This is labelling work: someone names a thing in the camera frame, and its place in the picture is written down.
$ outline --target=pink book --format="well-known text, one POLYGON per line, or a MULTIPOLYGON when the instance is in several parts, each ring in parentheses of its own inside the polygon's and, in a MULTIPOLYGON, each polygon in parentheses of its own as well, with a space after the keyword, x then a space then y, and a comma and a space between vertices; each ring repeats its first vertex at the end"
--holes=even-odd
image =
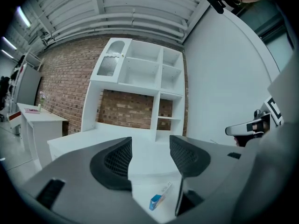
POLYGON ((39 114, 38 110, 25 108, 25 113, 39 114))

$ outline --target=mesh panel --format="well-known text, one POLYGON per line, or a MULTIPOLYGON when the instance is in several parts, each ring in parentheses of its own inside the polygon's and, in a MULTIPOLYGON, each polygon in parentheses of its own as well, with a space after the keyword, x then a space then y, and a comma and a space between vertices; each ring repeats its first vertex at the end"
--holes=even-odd
POLYGON ((117 42, 113 42, 107 53, 108 54, 120 54, 122 52, 122 49, 124 48, 125 43, 123 41, 117 41, 117 42))
POLYGON ((197 155, 174 141, 170 141, 170 155, 178 170, 183 173, 184 169, 197 161, 197 155))
POLYGON ((98 75, 108 77, 113 76, 118 59, 118 57, 104 57, 99 68, 98 75))
POLYGON ((132 159, 132 141, 109 153, 105 159, 105 166, 115 174, 128 177, 128 168, 132 159))

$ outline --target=ceiling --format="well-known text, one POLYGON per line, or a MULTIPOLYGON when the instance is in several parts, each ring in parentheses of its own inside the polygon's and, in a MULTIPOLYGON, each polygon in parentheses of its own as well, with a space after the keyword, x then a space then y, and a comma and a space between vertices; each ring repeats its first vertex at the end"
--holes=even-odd
POLYGON ((208 7, 206 0, 27 0, 21 8, 31 26, 16 14, 5 37, 18 49, 1 47, 18 58, 56 42, 111 33, 182 44, 208 7))

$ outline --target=white ceiling pipe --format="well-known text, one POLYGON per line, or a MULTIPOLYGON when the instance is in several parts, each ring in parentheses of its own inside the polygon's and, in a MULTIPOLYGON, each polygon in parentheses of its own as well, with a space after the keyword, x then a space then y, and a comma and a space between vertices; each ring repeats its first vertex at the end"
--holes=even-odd
POLYGON ((156 16, 152 16, 152 15, 146 15, 146 14, 137 14, 137 13, 112 13, 112 14, 100 14, 100 15, 96 15, 93 17, 88 17, 88 18, 84 18, 81 19, 79 21, 73 22, 69 25, 64 26, 63 28, 60 28, 58 30, 56 30, 55 32, 53 32, 51 35, 45 37, 45 39, 50 39, 51 37, 55 36, 58 33, 61 33, 67 29, 70 29, 74 26, 83 24, 85 22, 89 22, 89 21, 96 21, 96 20, 100 20, 100 19, 106 19, 106 18, 116 18, 116 17, 135 17, 135 18, 144 18, 144 19, 148 19, 148 20, 153 20, 153 21, 159 21, 161 23, 165 23, 165 24, 169 24, 178 28, 181 28, 183 30, 187 30, 188 27, 174 22, 174 21, 170 21, 167 20, 165 18, 161 18, 161 17, 156 17, 156 16))
POLYGON ((159 32, 155 32, 155 31, 145 30, 145 29, 137 29, 137 28, 97 28, 97 29, 91 29, 91 30, 85 30, 85 31, 82 31, 82 32, 77 32, 77 33, 74 33, 74 34, 71 34, 71 35, 68 35, 68 36, 64 36, 64 37, 62 37, 60 39, 57 39, 57 40, 51 40, 51 41, 48 42, 48 45, 52 45, 56 42, 62 41, 64 39, 70 38, 72 36, 84 34, 84 33, 98 32, 98 31, 109 31, 109 30, 112 30, 112 31, 116 31, 116 30, 126 31, 127 30, 127 31, 145 32, 145 33, 151 33, 151 34, 163 36, 163 37, 166 37, 166 38, 178 41, 178 42, 182 42, 182 40, 180 40, 176 37, 166 35, 166 34, 163 34, 163 33, 159 33, 159 32))
POLYGON ((175 31, 175 30, 170 29, 170 28, 162 27, 162 26, 159 26, 159 25, 156 25, 156 24, 149 24, 149 23, 146 23, 146 22, 136 22, 136 21, 133 21, 133 22, 131 22, 131 21, 101 21, 101 22, 97 22, 97 23, 90 24, 90 25, 87 25, 87 26, 83 26, 83 27, 72 29, 70 31, 62 33, 61 35, 55 37, 54 39, 58 40, 58 39, 60 39, 62 37, 65 37, 67 35, 70 35, 70 34, 73 34, 73 33, 76 33, 76 32, 80 32, 82 30, 89 29, 89 28, 98 28, 98 27, 101 27, 101 26, 113 26, 113 25, 127 25, 127 26, 131 26, 132 24, 133 24, 133 26, 140 26, 140 27, 147 27, 147 28, 153 28, 153 29, 161 30, 161 31, 164 31, 164 32, 176 35, 178 37, 183 37, 184 36, 184 33, 175 31))

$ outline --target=fluorescent light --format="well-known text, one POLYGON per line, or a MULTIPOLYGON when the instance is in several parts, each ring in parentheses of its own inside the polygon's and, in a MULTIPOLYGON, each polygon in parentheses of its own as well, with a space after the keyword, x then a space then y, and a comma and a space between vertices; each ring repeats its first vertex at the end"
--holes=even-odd
POLYGON ((22 20, 24 21, 24 23, 27 25, 27 27, 30 27, 30 22, 28 21, 27 17, 25 16, 25 14, 23 13, 21 7, 17 8, 17 12, 18 14, 21 16, 22 20))
POLYGON ((10 57, 10 58, 12 58, 13 59, 13 57, 11 56, 11 55, 9 55, 6 51, 4 51, 4 50, 1 50, 5 55, 7 55, 8 57, 10 57))
POLYGON ((17 48, 12 43, 10 43, 10 41, 8 39, 6 39, 5 37, 2 37, 2 38, 11 48, 17 50, 17 48))

